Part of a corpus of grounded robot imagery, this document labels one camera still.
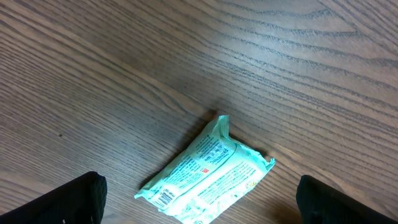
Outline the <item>large teal wipes pack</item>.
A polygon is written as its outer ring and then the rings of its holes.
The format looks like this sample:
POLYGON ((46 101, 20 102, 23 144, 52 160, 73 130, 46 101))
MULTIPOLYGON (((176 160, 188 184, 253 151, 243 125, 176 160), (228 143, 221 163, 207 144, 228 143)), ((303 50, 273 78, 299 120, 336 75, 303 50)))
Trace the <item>large teal wipes pack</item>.
POLYGON ((229 117, 209 122, 192 143, 135 198, 183 224, 211 223, 250 192, 274 167, 260 152, 229 135, 229 117))

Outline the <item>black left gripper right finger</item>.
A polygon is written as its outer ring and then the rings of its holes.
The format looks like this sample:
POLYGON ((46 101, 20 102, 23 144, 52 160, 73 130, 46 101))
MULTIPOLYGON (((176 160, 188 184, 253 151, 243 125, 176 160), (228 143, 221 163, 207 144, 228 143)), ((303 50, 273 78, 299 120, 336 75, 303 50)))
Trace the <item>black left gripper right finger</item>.
POLYGON ((397 224, 310 175, 301 177, 296 201, 306 224, 397 224))

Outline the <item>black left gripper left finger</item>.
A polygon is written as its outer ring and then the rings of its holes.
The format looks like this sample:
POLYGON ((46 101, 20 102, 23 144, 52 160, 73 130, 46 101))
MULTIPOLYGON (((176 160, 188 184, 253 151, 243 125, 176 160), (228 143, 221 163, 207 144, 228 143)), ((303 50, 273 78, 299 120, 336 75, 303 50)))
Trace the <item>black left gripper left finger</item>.
POLYGON ((87 172, 47 194, 1 215, 3 224, 100 224, 107 196, 107 181, 87 172))

